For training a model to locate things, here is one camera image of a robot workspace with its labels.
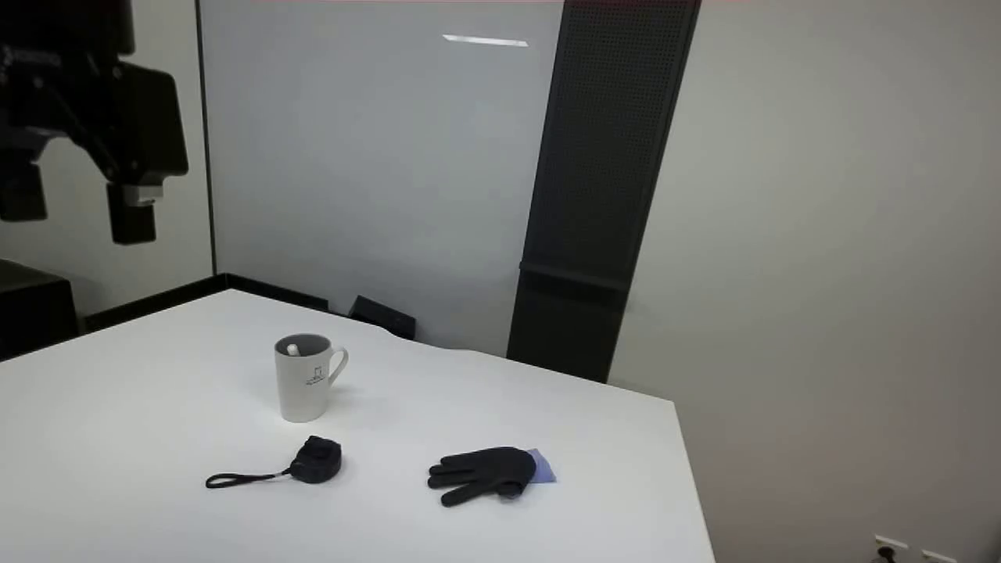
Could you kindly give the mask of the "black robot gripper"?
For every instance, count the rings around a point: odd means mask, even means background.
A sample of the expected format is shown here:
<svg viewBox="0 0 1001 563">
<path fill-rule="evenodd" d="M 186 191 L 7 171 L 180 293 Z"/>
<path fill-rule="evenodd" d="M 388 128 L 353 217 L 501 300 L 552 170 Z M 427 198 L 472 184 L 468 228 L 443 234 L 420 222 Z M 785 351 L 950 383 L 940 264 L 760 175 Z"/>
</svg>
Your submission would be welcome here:
<svg viewBox="0 0 1001 563">
<path fill-rule="evenodd" d="M 46 217 L 40 157 L 68 137 L 106 178 L 112 242 L 156 238 L 154 204 L 186 151 L 174 77 L 131 52 L 131 0 L 0 0 L 2 222 Z"/>
</svg>

